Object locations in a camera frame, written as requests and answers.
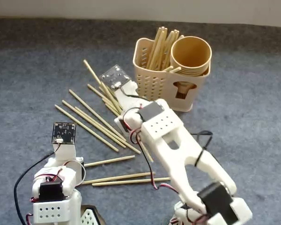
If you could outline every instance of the paper cup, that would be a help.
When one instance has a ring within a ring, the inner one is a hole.
[[[181,67],[180,74],[201,76],[208,70],[211,56],[211,47],[205,40],[188,36],[173,44],[170,64],[174,68]]]

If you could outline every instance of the utensil holder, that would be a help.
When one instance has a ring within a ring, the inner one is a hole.
[[[206,73],[197,77],[145,69],[153,43],[154,40],[148,38],[140,38],[136,42],[133,65],[138,94],[150,101],[163,98],[170,108],[176,111],[190,111],[199,89],[210,74],[210,64]],[[186,95],[179,95],[178,87],[174,84],[176,82],[188,82],[194,85]]]

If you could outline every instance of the wire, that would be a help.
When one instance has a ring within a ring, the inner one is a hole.
[[[196,141],[199,143],[200,142],[200,136],[201,135],[209,135],[209,139],[207,140],[206,144],[202,147],[203,150],[206,150],[208,145],[210,144],[211,140],[212,140],[212,137],[213,137],[213,133],[209,130],[202,130],[196,134],[191,134],[191,135],[196,135],[197,138],[196,138]]]
[[[22,223],[22,225],[26,225],[25,221],[24,221],[24,218],[21,214],[21,211],[20,211],[20,207],[19,207],[19,202],[18,202],[18,195],[17,195],[17,188],[18,188],[18,185],[20,183],[20,181],[22,180],[22,178],[29,172],[29,170],[31,170],[33,167],[35,167],[37,164],[43,162],[45,159],[47,159],[48,157],[50,157],[51,155],[53,155],[55,152],[57,152],[57,150],[60,148],[60,143],[57,147],[57,149],[48,154],[48,155],[45,155],[44,157],[42,157],[39,161],[37,161],[36,163],[34,163],[33,165],[31,165],[27,170],[25,170],[21,175],[20,177],[18,178],[18,180],[16,181],[15,183],[15,187],[14,187],[14,199],[15,199],[15,209],[17,211],[17,214],[18,214],[18,217]]]
[[[127,114],[127,112],[129,112],[129,111],[132,110],[132,109],[140,109],[140,107],[132,107],[132,108],[128,109],[128,110],[124,113],[124,115],[122,116],[122,118],[123,118],[123,123],[125,124],[125,126],[126,126],[126,128],[127,128],[128,130],[132,130],[132,129],[131,129],[131,127],[125,122],[124,117],[125,117],[125,115]]]
[[[149,166],[150,176],[151,176],[151,184],[152,184],[152,186],[154,187],[155,190],[158,190],[160,187],[166,187],[166,188],[168,188],[168,189],[171,189],[172,191],[175,191],[177,194],[179,194],[178,191],[177,191],[175,188],[173,188],[170,184],[161,183],[158,187],[156,186],[155,181],[154,181],[154,176],[153,176],[152,167],[151,167],[151,165],[150,165],[150,163],[149,163],[149,161],[148,161],[148,159],[147,159],[147,156],[146,156],[146,154],[144,153],[144,150],[142,149],[142,146],[141,146],[141,144],[140,144],[140,141],[141,141],[141,138],[140,138],[140,136],[139,136],[140,132],[141,132],[141,131],[139,131],[139,132],[136,133],[136,142],[137,142],[137,144],[139,145],[140,150],[141,150],[142,154],[144,155],[145,160],[146,160],[146,162],[147,162],[147,164],[148,164],[148,166]]]
[[[29,221],[29,217],[33,216],[33,214],[31,213],[28,213],[26,214],[26,222],[27,222],[27,225],[31,225],[30,221]]]
[[[121,91],[122,91],[122,92],[123,92],[123,94],[124,94],[124,95],[126,95],[127,97],[140,98],[140,99],[143,99],[143,100],[149,101],[147,98],[142,97],[142,96],[139,96],[139,95],[127,95],[127,94],[124,92],[123,88],[121,88]]]
[[[134,129],[134,130],[130,133],[129,139],[130,139],[130,141],[131,141],[133,144],[137,144],[137,141],[135,142],[134,140],[132,140],[132,137],[133,137],[133,134],[134,134],[137,130],[139,130],[139,129],[140,129],[140,127]]]
[[[77,186],[81,185],[81,184],[84,182],[85,177],[86,177],[86,170],[85,170],[85,167],[84,167],[80,162],[78,162],[78,161],[75,160],[75,159],[71,159],[71,160],[65,162],[63,165],[67,165],[69,162],[76,162],[76,163],[78,163],[78,164],[82,167],[82,169],[83,169],[83,171],[84,171],[83,178],[82,178],[81,182],[76,185],[76,187],[77,187]]]

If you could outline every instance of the stack of paper cups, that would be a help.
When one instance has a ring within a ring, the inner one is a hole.
[[[193,78],[192,82],[176,82],[174,84],[177,87],[177,98],[185,99],[189,90],[192,90],[192,95],[197,94],[203,84],[202,80],[209,75],[211,56],[210,45],[199,37],[184,37],[173,44],[170,55],[171,66],[181,67],[178,74]]]

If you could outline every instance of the beige plastic caddy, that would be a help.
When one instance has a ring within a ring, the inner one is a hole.
[[[212,51],[199,37],[184,37],[171,48],[170,64],[181,67],[176,73],[145,69],[154,40],[141,38],[136,42],[133,64],[138,94],[153,101],[163,98],[170,108],[187,112],[210,74]]]

